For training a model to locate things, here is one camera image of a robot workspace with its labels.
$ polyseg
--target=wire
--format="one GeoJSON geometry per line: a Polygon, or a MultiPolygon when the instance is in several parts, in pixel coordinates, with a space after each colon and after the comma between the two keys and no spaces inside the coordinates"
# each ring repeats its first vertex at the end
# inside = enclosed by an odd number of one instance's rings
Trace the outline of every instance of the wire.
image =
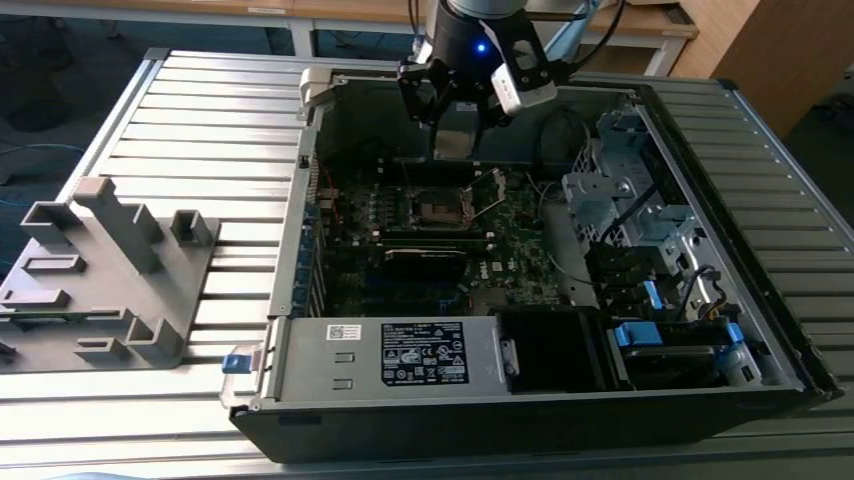
{"type": "Polygon", "coordinates": [[[5,200],[0,200],[0,205],[5,205],[7,207],[21,207],[21,208],[32,207],[32,205],[27,203],[7,202],[5,200]]]}
{"type": "Polygon", "coordinates": [[[696,284],[696,279],[704,272],[707,272],[708,270],[714,271],[714,269],[715,267],[712,267],[711,265],[700,265],[699,267],[696,267],[696,270],[694,270],[694,273],[691,274],[691,278],[688,279],[688,284],[684,288],[684,293],[682,294],[682,300],[679,300],[679,307],[676,308],[672,315],[672,319],[676,322],[682,320],[682,317],[684,317],[684,310],[688,307],[688,300],[691,299],[691,292],[694,291],[694,285],[696,284]]]}
{"type": "Polygon", "coordinates": [[[542,195],[543,191],[536,187],[536,184],[534,183],[534,179],[531,178],[531,173],[530,172],[524,172],[524,176],[527,177],[528,183],[534,187],[534,191],[536,192],[536,194],[542,195]]]}
{"type": "Polygon", "coordinates": [[[614,20],[611,21],[611,26],[604,32],[604,36],[602,37],[602,40],[599,40],[599,43],[596,44],[596,46],[592,47],[592,50],[590,51],[590,53],[587,53],[584,58],[582,58],[578,62],[574,63],[575,70],[580,70],[590,63],[590,61],[595,58],[595,56],[602,51],[602,48],[604,48],[604,45],[611,40],[611,37],[614,36],[614,32],[616,32],[616,27],[619,26],[619,21],[623,18],[624,9],[626,9],[626,0],[619,0],[619,7],[616,7],[616,13],[614,14],[614,20]]]}
{"type": "Polygon", "coordinates": [[[567,273],[566,270],[563,270],[563,267],[560,265],[558,265],[558,261],[555,260],[555,257],[551,256],[551,253],[548,254],[548,261],[551,262],[551,265],[555,267],[555,270],[558,270],[560,272],[560,274],[567,277],[570,280],[575,280],[578,283],[583,283],[584,285],[590,285],[591,287],[595,287],[596,284],[583,280],[580,278],[578,278],[576,276],[571,275],[567,273]]]}
{"type": "Polygon", "coordinates": [[[75,147],[73,145],[65,145],[61,143],[33,143],[31,145],[17,145],[12,142],[7,142],[5,140],[3,140],[3,143],[7,143],[9,145],[15,145],[15,147],[3,150],[0,152],[0,156],[12,153],[12,152],[17,152],[20,150],[27,150],[27,149],[45,149],[45,150],[51,150],[51,149],[60,149],[60,150],[73,150],[75,152],[77,152],[79,154],[84,154],[85,150],[83,150],[80,147],[75,147]]]}
{"type": "Polygon", "coordinates": [[[374,44],[374,48],[379,48],[379,44],[383,43],[383,40],[386,40],[386,34],[380,34],[379,39],[376,40],[376,43],[374,44]]]}
{"type": "Polygon", "coordinates": [[[543,188],[543,190],[539,193],[539,203],[536,204],[536,218],[539,218],[542,220],[542,216],[543,216],[543,202],[546,200],[548,200],[550,202],[556,202],[559,200],[563,200],[563,191],[558,192],[558,196],[552,197],[552,198],[546,198],[546,194],[548,193],[548,190],[551,189],[551,187],[554,187],[555,185],[558,185],[558,182],[551,182],[548,185],[546,185],[546,187],[543,188]]]}
{"type": "Polygon", "coordinates": [[[362,34],[364,33],[364,32],[348,33],[348,32],[345,32],[343,30],[332,30],[332,31],[335,33],[337,33],[341,37],[345,37],[345,38],[359,38],[362,36],[362,34]]]}
{"type": "Polygon", "coordinates": [[[628,218],[631,218],[631,216],[638,212],[638,210],[640,210],[640,207],[647,202],[647,200],[652,197],[654,193],[655,193],[655,185],[652,185],[646,190],[646,192],[643,192],[643,194],[635,199],[634,203],[628,206],[623,214],[619,217],[616,217],[616,220],[614,220],[614,223],[611,223],[611,226],[604,230],[604,232],[599,236],[599,243],[604,243],[604,241],[608,238],[608,235],[611,235],[611,233],[616,231],[616,229],[623,225],[623,223],[626,223],[626,220],[628,220],[628,218]]]}
{"type": "Polygon", "coordinates": [[[337,47],[337,48],[352,48],[352,47],[356,46],[354,43],[351,43],[347,40],[348,38],[352,38],[352,37],[341,38],[340,32],[337,32],[335,30],[329,30],[329,34],[332,35],[332,38],[335,38],[335,41],[337,42],[335,47],[337,47]]]}
{"type": "Polygon", "coordinates": [[[408,0],[410,26],[412,27],[412,35],[418,37],[418,26],[415,23],[415,11],[412,10],[412,4],[415,4],[415,10],[418,10],[418,0],[408,0]]]}
{"type": "Polygon", "coordinates": [[[546,130],[548,124],[552,119],[563,117],[563,119],[570,124],[570,130],[574,130],[572,127],[580,125],[582,130],[584,132],[584,147],[580,150],[583,153],[583,157],[590,159],[592,157],[592,134],[590,133],[590,127],[587,126],[587,122],[582,115],[572,110],[567,105],[560,105],[555,108],[540,120],[539,125],[536,126],[536,132],[534,138],[536,139],[536,143],[534,144],[534,164],[540,167],[543,164],[543,136],[546,135],[546,130]]]}
{"type": "Polygon", "coordinates": [[[711,288],[715,289],[715,292],[718,292],[719,296],[718,296],[718,300],[715,300],[715,302],[711,304],[711,306],[708,307],[708,309],[703,313],[703,316],[700,317],[700,320],[711,320],[714,317],[716,317],[718,316],[718,309],[726,303],[726,292],[720,288],[720,285],[718,285],[718,281],[716,280],[712,280],[711,288]]]}

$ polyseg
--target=wooden table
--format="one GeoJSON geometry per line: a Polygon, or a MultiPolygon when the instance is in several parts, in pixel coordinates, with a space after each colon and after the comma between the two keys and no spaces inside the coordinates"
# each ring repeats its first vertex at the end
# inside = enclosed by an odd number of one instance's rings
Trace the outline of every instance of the wooden table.
{"type": "MultiPolygon", "coordinates": [[[[562,29],[578,0],[530,0],[528,12],[543,40],[562,29]]],[[[428,1],[422,0],[422,21],[428,1]]],[[[583,44],[595,44],[614,18],[598,12],[583,44]]],[[[411,33],[404,0],[0,0],[0,13],[101,20],[287,28],[297,57],[315,56],[315,32],[411,33]]],[[[654,49],[648,75],[667,75],[694,25],[674,23],[662,7],[628,6],[610,45],[654,49]]]]}

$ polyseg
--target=floor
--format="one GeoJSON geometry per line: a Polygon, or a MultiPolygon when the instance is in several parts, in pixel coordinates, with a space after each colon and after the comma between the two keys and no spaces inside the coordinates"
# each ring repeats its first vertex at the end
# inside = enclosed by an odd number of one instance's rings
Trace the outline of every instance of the floor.
{"type": "MultiPolygon", "coordinates": [[[[17,132],[0,118],[0,152],[7,148],[3,142],[61,143],[85,148],[149,47],[293,54],[289,35],[272,29],[120,22],[119,32],[119,38],[108,39],[97,21],[65,21],[61,35],[73,64],[52,77],[72,104],[71,118],[40,133],[17,132]]],[[[410,42],[407,35],[321,32],[317,50],[327,57],[398,60],[408,54],[410,42]]],[[[79,155],[65,150],[23,150],[0,156],[0,170],[15,172],[11,181],[0,186],[0,278],[28,240],[17,227],[27,206],[55,198],[77,159],[79,155]]]]}
{"type": "MultiPolygon", "coordinates": [[[[61,35],[75,63],[53,74],[53,80],[72,104],[71,118],[61,126],[29,134],[15,131],[0,119],[0,142],[64,143],[85,148],[149,47],[292,53],[289,36],[261,28],[121,22],[119,31],[120,37],[108,39],[96,21],[65,22],[61,35]]],[[[325,32],[319,35],[319,52],[327,57],[398,60],[408,53],[410,41],[406,35],[325,32]]],[[[847,180],[854,172],[851,123],[829,120],[822,111],[814,111],[787,139],[795,157],[849,221],[854,219],[854,193],[847,180]]],[[[27,242],[17,228],[25,206],[53,199],[77,158],[65,150],[24,150],[0,156],[0,168],[15,172],[7,185],[0,186],[0,201],[5,202],[0,202],[0,277],[27,242]]]]}

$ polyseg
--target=aluminum extrusion table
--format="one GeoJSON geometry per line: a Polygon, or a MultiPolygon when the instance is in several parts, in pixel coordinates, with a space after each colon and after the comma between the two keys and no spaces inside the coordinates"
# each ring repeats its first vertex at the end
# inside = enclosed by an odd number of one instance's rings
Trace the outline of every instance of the aluminum extrusion table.
{"type": "MultiPolygon", "coordinates": [[[[103,175],[112,177],[120,199],[144,201],[155,216],[197,209],[223,219],[189,347],[175,370],[0,376],[0,477],[105,472],[156,478],[400,478],[603,466],[612,478],[718,479],[748,471],[778,478],[817,471],[823,478],[847,477],[854,396],[798,418],[754,422],[686,446],[406,463],[281,466],[264,458],[220,406],[219,363],[235,345],[256,343],[264,334],[303,125],[297,83],[312,64],[394,68],[368,61],[149,52],[59,200],[80,176],[103,175]]],[[[778,289],[833,371],[850,381],[851,230],[740,94],[712,81],[579,77],[654,83],[778,289]]],[[[248,394],[253,383],[244,380],[236,389],[248,394]]]]}

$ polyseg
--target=warning label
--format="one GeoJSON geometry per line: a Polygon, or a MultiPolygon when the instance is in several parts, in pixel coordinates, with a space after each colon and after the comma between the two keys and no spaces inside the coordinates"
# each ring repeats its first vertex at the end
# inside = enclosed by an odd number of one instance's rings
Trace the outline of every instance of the warning label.
{"type": "Polygon", "coordinates": [[[462,323],[383,323],[383,383],[468,383],[462,323]]]}

